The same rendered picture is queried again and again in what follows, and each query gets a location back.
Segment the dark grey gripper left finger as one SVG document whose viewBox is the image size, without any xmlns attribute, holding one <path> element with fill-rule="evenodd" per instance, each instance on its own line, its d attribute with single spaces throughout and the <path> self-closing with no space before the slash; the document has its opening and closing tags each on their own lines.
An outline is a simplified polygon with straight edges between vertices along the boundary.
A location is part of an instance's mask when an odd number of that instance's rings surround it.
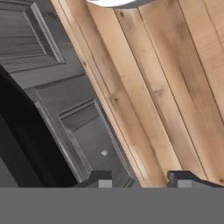
<svg viewBox="0 0 224 224">
<path fill-rule="evenodd" d="M 91 171 L 89 179 L 74 186 L 75 188 L 112 188 L 112 171 Z"/>
</svg>

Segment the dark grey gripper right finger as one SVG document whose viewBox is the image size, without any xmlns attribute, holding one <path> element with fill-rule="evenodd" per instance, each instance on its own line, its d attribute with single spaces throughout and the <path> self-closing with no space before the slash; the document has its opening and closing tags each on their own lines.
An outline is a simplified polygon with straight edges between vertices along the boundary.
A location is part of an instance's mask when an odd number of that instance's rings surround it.
<svg viewBox="0 0 224 224">
<path fill-rule="evenodd" d="M 223 188 L 223 185 L 201 179 L 191 171 L 168 171 L 167 178 L 170 188 Z"/>
</svg>

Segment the grey panelled door with knob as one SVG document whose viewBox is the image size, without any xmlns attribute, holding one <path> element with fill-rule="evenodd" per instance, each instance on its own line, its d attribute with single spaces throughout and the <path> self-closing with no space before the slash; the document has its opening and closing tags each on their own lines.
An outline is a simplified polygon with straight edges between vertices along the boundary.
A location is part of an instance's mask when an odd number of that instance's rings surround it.
<svg viewBox="0 0 224 224">
<path fill-rule="evenodd" d="M 26 93 L 40 110 L 78 182 L 88 179 L 91 171 L 112 171 L 114 187 L 139 187 L 85 74 L 33 87 Z"/>
</svg>

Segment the grey panelled cupboard door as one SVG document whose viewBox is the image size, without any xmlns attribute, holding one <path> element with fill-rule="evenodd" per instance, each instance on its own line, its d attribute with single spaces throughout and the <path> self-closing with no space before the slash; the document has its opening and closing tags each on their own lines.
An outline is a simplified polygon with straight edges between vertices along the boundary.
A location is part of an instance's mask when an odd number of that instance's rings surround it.
<svg viewBox="0 0 224 224">
<path fill-rule="evenodd" d="M 0 0 L 0 65 L 23 89 L 84 73 L 51 0 Z"/>
</svg>

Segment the white round object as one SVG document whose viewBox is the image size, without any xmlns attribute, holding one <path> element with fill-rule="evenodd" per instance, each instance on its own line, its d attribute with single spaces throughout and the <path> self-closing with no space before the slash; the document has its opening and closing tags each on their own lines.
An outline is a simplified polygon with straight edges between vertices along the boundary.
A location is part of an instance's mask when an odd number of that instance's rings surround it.
<svg viewBox="0 0 224 224">
<path fill-rule="evenodd" d="M 155 0 L 87 0 L 104 8 L 133 9 L 154 2 Z"/>
</svg>

